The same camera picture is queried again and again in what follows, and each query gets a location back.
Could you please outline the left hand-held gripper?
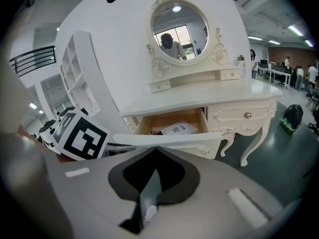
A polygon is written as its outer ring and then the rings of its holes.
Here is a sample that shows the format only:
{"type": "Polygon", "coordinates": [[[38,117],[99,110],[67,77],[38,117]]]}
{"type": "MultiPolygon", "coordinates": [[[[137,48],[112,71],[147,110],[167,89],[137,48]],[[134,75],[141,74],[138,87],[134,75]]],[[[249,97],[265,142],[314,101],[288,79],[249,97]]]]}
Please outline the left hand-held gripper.
{"type": "Polygon", "coordinates": [[[112,133],[77,109],[68,110],[52,137],[62,154],[80,161],[99,159],[112,133]]]}

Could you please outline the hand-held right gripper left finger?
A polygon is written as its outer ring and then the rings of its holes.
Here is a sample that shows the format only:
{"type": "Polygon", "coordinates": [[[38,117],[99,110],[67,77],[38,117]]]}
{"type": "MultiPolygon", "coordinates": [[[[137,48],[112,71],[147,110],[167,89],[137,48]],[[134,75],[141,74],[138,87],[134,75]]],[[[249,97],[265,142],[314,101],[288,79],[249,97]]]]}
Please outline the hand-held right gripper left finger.
{"type": "Polygon", "coordinates": [[[108,174],[119,163],[141,154],[144,149],[101,159],[60,163],[45,154],[49,178],[56,196],[72,225],[76,239],[156,239],[149,227],[136,235],[120,227],[132,216],[135,202],[118,197],[108,174]]]}

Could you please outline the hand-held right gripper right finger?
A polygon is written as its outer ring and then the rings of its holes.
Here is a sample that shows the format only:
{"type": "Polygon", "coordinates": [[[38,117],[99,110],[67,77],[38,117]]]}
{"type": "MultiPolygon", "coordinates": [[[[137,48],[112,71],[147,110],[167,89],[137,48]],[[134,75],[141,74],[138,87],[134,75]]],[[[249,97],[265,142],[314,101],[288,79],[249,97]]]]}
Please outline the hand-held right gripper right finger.
{"type": "Polygon", "coordinates": [[[301,200],[283,207],[261,185],[216,160],[174,150],[200,173],[184,202],[160,206],[143,239],[270,239],[290,219],[301,200]]]}

